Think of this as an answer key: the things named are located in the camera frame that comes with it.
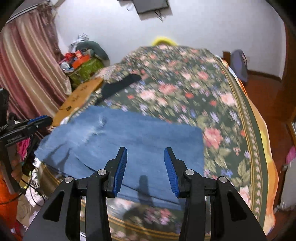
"curtain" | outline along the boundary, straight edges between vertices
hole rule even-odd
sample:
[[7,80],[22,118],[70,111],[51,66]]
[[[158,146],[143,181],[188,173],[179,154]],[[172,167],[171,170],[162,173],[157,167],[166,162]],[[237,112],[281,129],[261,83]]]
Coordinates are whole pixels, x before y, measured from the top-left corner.
[[6,24],[0,32],[0,88],[10,92],[9,111],[19,118],[54,116],[71,94],[58,61],[52,7],[42,4]]

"green floral blanket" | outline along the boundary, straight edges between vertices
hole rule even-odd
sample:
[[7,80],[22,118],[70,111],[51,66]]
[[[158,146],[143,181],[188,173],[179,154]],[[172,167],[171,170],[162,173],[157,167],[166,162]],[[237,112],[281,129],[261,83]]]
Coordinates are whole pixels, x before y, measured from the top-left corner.
[[[142,80],[103,102],[109,108],[140,112],[203,130],[205,177],[226,176],[263,227],[268,190],[267,165],[259,128],[248,100],[221,60],[206,49],[141,47],[97,76],[108,83],[130,73]],[[94,95],[75,115],[94,104]],[[114,240],[177,240],[183,212],[120,198],[107,201]],[[206,237],[210,234],[207,201]]]

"wooden floor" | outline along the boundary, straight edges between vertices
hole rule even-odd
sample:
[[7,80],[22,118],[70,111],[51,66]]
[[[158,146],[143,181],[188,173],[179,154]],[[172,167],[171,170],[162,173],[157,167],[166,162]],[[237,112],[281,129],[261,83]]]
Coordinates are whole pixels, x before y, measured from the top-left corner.
[[[292,137],[285,123],[275,119],[273,113],[273,103],[277,91],[281,88],[279,81],[261,77],[249,76],[246,91],[258,111],[266,122],[269,139],[271,144],[272,157],[279,174],[279,188],[276,194],[274,206],[280,202],[281,188],[283,186],[284,172],[281,167],[285,164],[285,158],[290,148],[293,146]],[[287,228],[287,223],[292,223],[295,212],[279,211],[276,214],[276,225],[271,233],[268,234],[268,240],[274,240],[279,233]]]

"baseboard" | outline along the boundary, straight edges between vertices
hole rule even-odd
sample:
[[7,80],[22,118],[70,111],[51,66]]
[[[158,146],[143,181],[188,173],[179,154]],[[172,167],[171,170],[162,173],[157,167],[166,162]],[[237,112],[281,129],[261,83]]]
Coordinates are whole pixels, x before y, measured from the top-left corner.
[[265,77],[265,78],[269,78],[269,79],[273,79],[273,80],[281,82],[281,78],[278,77],[278,76],[275,76],[273,74],[267,74],[267,73],[258,72],[258,71],[254,71],[254,70],[248,70],[248,74],[250,74],[250,75],[258,75],[258,76],[262,76],[262,77]]

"pink cloth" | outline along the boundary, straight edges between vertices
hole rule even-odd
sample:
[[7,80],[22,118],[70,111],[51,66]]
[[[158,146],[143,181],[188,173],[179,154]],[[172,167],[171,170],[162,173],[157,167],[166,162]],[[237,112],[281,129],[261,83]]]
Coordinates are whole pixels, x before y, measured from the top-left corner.
[[17,152],[20,154],[22,161],[27,156],[29,145],[30,145],[30,138],[17,143]]
[[288,155],[286,156],[286,164],[289,164],[296,157],[296,149],[294,146],[291,147]]

